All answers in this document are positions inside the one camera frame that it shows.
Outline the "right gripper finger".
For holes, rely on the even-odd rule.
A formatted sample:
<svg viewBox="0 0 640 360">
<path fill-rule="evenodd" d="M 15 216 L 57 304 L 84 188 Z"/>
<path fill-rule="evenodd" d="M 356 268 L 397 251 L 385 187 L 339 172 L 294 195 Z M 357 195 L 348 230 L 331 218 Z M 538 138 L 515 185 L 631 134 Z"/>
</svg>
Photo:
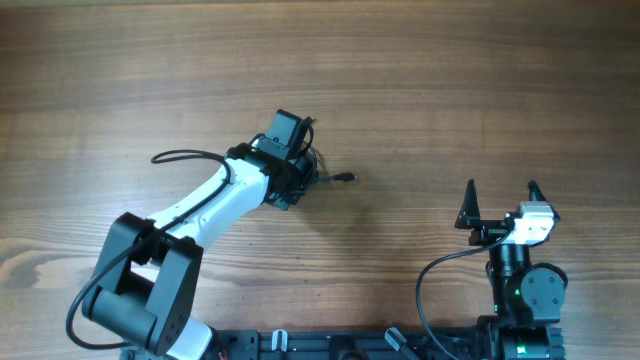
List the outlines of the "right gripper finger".
<svg viewBox="0 0 640 360">
<path fill-rule="evenodd" d="M 529 192 L 529 200 L 530 201 L 537 201 L 537 202 L 545 202 L 547 205 L 549 205 L 551 207 L 551 210 L 553 212 L 553 220 L 554 221 L 559 221 L 560 220 L 559 214 L 556 212 L 556 210 L 553 208 L 553 206 L 548 202 L 546 197 L 543 195 L 543 193 L 542 193 L 540 187 L 538 186 L 537 182 L 535 180 L 531 180 L 527 184 L 527 188 L 528 188 L 528 192 Z"/>
<path fill-rule="evenodd" d="M 476 229 L 481 226 L 481 215 L 474 179 L 467 182 L 464 199 L 456 218 L 456 229 Z"/>
</svg>

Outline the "black cable round plug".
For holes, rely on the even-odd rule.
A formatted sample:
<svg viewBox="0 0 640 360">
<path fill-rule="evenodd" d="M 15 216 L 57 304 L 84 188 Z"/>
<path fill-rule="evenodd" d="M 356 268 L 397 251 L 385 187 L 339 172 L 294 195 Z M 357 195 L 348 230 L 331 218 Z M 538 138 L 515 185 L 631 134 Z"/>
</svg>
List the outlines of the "black cable round plug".
<svg viewBox="0 0 640 360">
<path fill-rule="evenodd" d="M 357 176 L 352 172 L 343 172 L 335 175 L 321 175 L 318 168 L 318 156 L 313 149 L 307 151 L 305 158 L 311 162 L 311 169 L 301 184 L 301 195 L 306 195 L 314 185 L 330 182 L 352 182 L 357 179 Z"/>
</svg>

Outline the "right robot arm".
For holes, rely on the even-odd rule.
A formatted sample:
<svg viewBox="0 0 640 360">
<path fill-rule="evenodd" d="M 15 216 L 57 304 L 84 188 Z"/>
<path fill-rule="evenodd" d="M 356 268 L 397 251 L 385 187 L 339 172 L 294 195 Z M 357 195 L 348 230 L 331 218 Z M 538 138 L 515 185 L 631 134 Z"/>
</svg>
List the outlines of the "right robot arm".
<svg viewBox="0 0 640 360">
<path fill-rule="evenodd" d="M 471 232 L 469 244 L 488 249 L 485 271 L 494 314 L 475 326 L 473 359 L 560 360 L 566 357 L 561 318 L 568 277 L 550 263 L 532 263 L 530 249 L 543 244 L 560 221 L 536 182 L 529 198 L 502 220 L 480 215 L 476 185 L 467 182 L 455 227 Z"/>
</svg>

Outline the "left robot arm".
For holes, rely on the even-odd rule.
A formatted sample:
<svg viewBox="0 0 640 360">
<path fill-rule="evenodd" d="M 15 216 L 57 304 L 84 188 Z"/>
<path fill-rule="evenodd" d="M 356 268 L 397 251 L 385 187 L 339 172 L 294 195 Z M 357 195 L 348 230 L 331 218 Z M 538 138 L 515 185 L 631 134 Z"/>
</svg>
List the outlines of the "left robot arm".
<svg viewBox="0 0 640 360">
<path fill-rule="evenodd" d="M 226 154 L 176 149 L 152 163 L 212 160 L 219 170 L 177 204 L 138 217 L 126 212 L 111 225 L 90 280 L 74 298 L 65 330 L 76 345 L 94 344 L 74 331 L 74 317 L 119 336 L 105 349 L 142 359 L 223 359 L 215 330 L 191 315 L 204 253 L 246 213 L 263 204 L 294 205 L 319 180 L 308 142 L 282 145 L 260 136 Z"/>
</svg>

